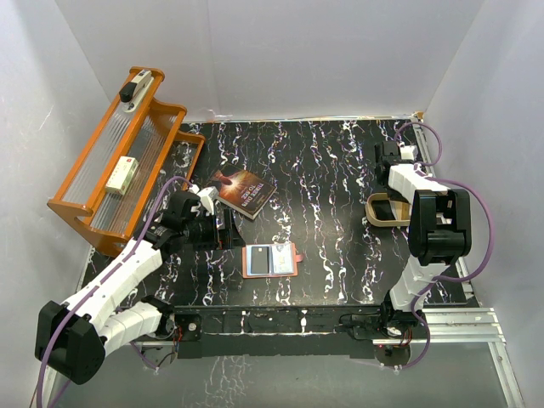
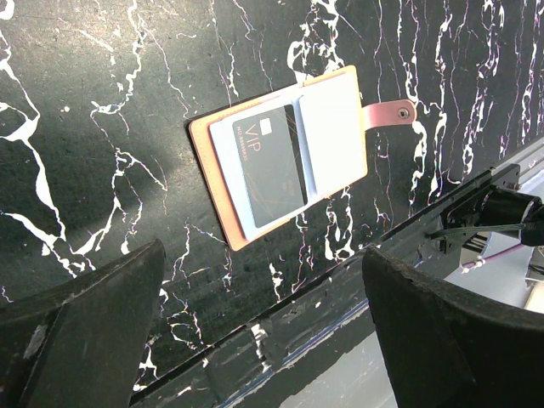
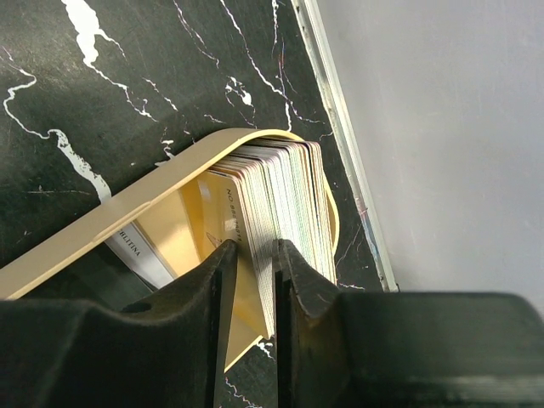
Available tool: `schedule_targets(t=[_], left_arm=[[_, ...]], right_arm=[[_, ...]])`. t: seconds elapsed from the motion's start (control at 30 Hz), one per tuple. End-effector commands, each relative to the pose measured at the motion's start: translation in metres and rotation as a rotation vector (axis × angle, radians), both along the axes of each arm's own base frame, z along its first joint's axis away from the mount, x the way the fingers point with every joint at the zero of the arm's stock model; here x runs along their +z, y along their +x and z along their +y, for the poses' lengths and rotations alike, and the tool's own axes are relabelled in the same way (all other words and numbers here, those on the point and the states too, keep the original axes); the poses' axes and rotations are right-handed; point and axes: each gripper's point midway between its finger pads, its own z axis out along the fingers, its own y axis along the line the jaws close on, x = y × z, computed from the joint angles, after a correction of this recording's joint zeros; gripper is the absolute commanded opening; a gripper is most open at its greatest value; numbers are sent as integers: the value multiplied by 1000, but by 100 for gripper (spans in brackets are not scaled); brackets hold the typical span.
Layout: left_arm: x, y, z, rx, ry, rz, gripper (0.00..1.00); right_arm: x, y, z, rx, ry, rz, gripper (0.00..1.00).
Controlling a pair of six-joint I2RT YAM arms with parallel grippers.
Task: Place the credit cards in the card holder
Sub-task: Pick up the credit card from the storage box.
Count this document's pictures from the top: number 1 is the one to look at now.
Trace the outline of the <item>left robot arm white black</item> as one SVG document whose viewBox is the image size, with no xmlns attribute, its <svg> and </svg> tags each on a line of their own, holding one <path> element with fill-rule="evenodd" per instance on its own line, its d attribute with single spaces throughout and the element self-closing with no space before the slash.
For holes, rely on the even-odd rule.
<svg viewBox="0 0 544 408">
<path fill-rule="evenodd" d="M 48 302 L 39 312 L 35 356 L 73 383 L 88 382 L 105 358 L 142 336 L 165 339 L 175 329 L 173 306 L 152 295 L 132 308 L 121 302 L 148 275 L 184 249 L 195 252 L 242 246 L 229 209 L 217 226 L 214 187 L 181 190 L 167 208 L 151 216 L 96 278 L 63 303 Z"/>
</svg>

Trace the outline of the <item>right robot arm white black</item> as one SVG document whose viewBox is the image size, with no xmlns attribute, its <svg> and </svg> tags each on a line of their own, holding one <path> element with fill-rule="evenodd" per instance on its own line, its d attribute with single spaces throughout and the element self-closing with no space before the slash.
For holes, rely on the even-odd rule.
<svg viewBox="0 0 544 408">
<path fill-rule="evenodd" d="M 410 256 L 380 306 L 379 327 L 398 337 L 417 326 L 435 278 L 472 246 L 470 198 L 418 173 L 418 149 L 396 141 L 376 144 L 375 174 L 386 190 L 369 196 L 367 220 L 378 228 L 406 227 Z"/>
</svg>

